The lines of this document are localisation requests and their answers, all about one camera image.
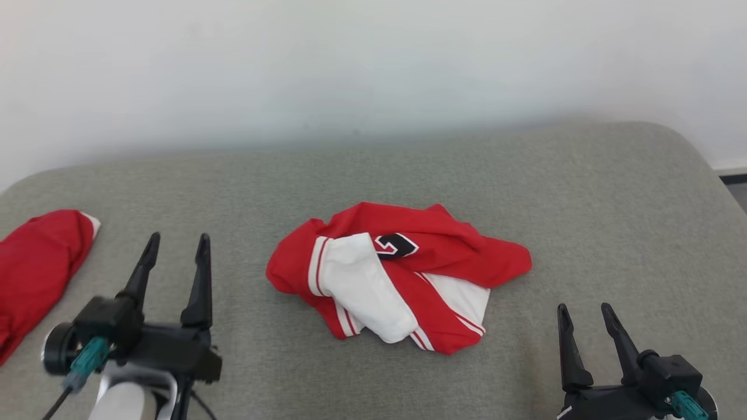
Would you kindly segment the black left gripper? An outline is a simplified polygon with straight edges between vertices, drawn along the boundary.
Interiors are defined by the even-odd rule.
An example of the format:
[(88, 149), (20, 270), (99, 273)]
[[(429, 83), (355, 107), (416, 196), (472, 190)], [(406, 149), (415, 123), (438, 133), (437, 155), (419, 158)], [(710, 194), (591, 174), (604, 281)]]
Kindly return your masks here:
[(61, 323), (50, 331), (43, 346), (43, 367), (48, 374), (69, 374), (75, 357), (85, 345), (100, 337), (109, 345), (106, 361), (118, 365), (133, 363), (205, 383), (221, 378), (222, 358), (214, 351), (210, 335), (213, 322), (210, 236), (201, 234), (198, 241), (194, 282), (179, 325), (144, 321), (142, 304), (159, 245), (160, 232), (153, 232), (117, 297), (91, 298), (72, 322)]

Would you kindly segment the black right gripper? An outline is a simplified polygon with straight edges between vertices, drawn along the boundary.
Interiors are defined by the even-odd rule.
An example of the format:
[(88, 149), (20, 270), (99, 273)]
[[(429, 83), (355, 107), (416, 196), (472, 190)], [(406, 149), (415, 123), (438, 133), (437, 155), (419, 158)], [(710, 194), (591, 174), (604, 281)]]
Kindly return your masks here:
[[(717, 419), (713, 396), (702, 388), (703, 375), (681, 355), (659, 356), (638, 350), (613, 306), (601, 303), (606, 332), (613, 338), (621, 386), (593, 387), (582, 363), (574, 325), (565, 303), (557, 308), (562, 389), (568, 394), (558, 419)], [(638, 364), (641, 377), (638, 379)]]

